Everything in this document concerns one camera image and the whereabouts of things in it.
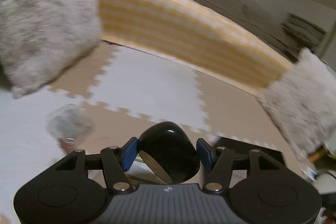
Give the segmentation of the left white fluffy pillow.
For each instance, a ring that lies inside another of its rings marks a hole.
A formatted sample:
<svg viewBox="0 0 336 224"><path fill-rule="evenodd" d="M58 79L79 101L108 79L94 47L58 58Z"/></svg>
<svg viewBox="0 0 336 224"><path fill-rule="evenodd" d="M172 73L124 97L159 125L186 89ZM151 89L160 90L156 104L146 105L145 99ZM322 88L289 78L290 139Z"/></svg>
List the left white fluffy pillow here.
<svg viewBox="0 0 336 224"><path fill-rule="evenodd" d="M12 95L57 78L100 35L98 0L1 0L1 67Z"/></svg>

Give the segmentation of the white power strip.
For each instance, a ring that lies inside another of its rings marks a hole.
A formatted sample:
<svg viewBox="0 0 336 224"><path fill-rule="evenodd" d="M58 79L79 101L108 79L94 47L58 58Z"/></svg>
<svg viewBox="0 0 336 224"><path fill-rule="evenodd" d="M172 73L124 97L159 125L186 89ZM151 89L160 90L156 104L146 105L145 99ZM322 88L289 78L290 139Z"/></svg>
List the white power strip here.
<svg viewBox="0 0 336 224"><path fill-rule="evenodd" d="M311 183L315 182L320 175L320 172L316 169L314 164L305 164L302 162L300 164L300 169L304 179Z"/></svg>

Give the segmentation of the yellow gingham mattress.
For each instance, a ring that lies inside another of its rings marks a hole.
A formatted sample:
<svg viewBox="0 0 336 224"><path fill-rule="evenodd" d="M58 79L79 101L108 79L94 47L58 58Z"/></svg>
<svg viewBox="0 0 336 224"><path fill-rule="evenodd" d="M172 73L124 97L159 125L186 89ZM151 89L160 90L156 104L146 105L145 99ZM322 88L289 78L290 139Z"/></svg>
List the yellow gingham mattress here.
<svg viewBox="0 0 336 224"><path fill-rule="evenodd" d="M98 0L102 39L175 61L249 94L292 64L232 20L193 0Z"/></svg>

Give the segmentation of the white fluffy pillow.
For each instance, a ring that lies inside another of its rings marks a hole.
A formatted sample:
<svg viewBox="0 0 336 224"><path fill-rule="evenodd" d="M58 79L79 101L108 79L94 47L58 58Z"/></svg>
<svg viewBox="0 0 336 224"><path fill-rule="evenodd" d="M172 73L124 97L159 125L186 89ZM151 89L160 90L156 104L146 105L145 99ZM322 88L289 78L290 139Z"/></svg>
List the white fluffy pillow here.
<svg viewBox="0 0 336 224"><path fill-rule="evenodd" d="M57 78L100 35L98 0L1 0L1 67L12 95Z"/></svg>
<svg viewBox="0 0 336 224"><path fill-rule="evenodd" d="M307 48L257 100L299 161L315 153L335 130L335 75Z"/></svg>

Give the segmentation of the beige duvet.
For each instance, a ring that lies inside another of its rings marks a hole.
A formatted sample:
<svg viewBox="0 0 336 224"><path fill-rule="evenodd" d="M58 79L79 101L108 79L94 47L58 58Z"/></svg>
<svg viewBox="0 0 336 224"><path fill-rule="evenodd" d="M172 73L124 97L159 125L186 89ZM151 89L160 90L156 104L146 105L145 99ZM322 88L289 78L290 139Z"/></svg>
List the beige duvet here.
<svg viewBox="0 0 336 224"><path fill-rule="evenodd" d="M297 46L296 42L272 16L252 0L193 0L232 20L262 41L284 52Z"/></svg>

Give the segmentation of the right white fluffy pillow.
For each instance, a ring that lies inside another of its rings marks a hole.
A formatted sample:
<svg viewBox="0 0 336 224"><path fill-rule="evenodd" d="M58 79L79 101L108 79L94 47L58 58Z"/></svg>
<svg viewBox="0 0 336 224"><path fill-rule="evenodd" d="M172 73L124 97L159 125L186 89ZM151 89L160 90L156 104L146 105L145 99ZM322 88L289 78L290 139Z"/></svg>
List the right white fluffy pillow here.
<svg viewBox="0 0 336 224"><path fill-rule="evenodd" d="M299 161L315 153L335 130L335 75L307 48L257 100Z"/></svg>

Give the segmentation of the clear plastic container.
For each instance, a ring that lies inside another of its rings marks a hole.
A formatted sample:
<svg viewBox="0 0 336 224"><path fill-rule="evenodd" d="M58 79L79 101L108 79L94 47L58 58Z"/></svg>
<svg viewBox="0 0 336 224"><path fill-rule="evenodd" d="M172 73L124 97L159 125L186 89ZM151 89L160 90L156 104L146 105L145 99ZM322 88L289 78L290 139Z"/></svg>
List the clear plastic container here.
<svg viewBox="0 0 336 224"><path fill-rule="evenodd" d="M75 104L67 104L47 115L48 133L72 146L81 144L94 126L87 111Z"/></svg>

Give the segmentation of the folded blankets stack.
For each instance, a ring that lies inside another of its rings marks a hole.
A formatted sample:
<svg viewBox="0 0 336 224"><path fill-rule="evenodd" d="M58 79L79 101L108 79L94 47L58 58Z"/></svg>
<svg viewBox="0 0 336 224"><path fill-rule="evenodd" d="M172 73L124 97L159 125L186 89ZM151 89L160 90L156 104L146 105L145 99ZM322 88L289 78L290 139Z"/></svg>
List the folded blankets stack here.
<svg viewBox="0 0 336 224"><path fill-rule="evenodd" d="M281 26L286 34L309 48L318 47L326 35L323 28L292 13L287 15Z"/></svg>

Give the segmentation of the black cardboard box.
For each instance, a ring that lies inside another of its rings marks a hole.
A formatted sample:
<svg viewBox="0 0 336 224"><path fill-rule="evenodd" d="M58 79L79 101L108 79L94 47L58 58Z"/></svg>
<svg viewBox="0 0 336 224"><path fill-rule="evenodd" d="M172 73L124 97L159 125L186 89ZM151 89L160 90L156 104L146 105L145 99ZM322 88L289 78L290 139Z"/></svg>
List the black cardboard box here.
<svg viewBox="0 0 336 224"><path fill-rule="evenodd" d="M224 138L224 137L221 137L214 144L214 146L215 147L219 147L219 146L226 147L226 148L233 150L237 154L244 154L244 155L247 155L249 151L252 149L259 149L260 151L265 152L267 155L271 156L272 158L274 158L281 164L285 165L285 160L284 160L282 152L275 150L275 149L266 148L266 147L262 147L259 145L246 143L246 142L238 141L234 139Z"/></svg>

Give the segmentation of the black glossy oval case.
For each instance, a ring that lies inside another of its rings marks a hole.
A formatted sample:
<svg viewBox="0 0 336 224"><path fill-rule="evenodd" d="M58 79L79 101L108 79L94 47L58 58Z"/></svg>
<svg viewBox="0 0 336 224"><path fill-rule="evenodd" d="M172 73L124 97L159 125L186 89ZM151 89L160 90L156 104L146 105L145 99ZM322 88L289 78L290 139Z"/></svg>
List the black glossy oval case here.
<svg viewBox="0 0 336 224"><path fill-rule="evenodd" d="M160 122L138 139L138 154L153 173L167 184L193 178L201 167L196 149L179 125Z"/></svg>

